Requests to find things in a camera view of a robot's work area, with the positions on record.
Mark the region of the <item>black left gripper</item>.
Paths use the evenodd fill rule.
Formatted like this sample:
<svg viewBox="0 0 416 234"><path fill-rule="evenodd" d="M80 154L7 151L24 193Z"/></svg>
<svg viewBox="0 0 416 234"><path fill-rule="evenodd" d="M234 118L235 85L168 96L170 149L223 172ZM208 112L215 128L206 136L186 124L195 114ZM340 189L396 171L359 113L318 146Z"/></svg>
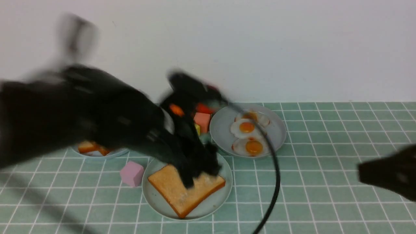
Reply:
<svg viewBox="0 0 416 234"><path fill-rule="evenodd" d="M222 166L217 160L217 147L211 142L202 143L195 129L194 115L199 96L208 84L183 71L173 71L168 76L172 91L160 103L173 121L173 133L170 137L158 136L155 141L147 140L143 144L145 155L157 158L172 165L178 171L186 189L194 187L193 175L198 178L202 173L218 176ZM220 108L226 103L220 92ZM169 105L174 103L182 108L183 116L171 112Z"/></svg>

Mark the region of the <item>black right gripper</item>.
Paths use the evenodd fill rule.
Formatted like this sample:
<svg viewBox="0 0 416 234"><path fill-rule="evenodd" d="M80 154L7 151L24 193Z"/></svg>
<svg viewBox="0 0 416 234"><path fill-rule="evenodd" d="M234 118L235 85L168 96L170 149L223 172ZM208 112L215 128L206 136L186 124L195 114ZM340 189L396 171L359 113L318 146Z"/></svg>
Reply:
<svg viewBox="0 0 416 234"><path fill-rule="evenodd" d="M416 201L416 146L408 145L387 157L359 163L358 180Z"/></svg>

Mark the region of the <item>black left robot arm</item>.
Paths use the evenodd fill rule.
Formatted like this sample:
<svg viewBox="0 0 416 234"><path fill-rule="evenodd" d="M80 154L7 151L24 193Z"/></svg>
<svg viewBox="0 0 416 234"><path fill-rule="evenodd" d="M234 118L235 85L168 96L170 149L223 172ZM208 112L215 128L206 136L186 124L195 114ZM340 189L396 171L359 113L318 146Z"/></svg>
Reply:
<svg viewBox="0 0 416 234"><path fill-rule="evenodd" d="M86 19L63 16L57 67L22 82L1 82L1 169L91 141L171 164L186 188L201 173L217 176L217 147L201 142L193 116L199 103L217 108L223 102L218 89L175 69L167 77L172 91L156 104L113 75L81 64L95 34Z"/></svg>

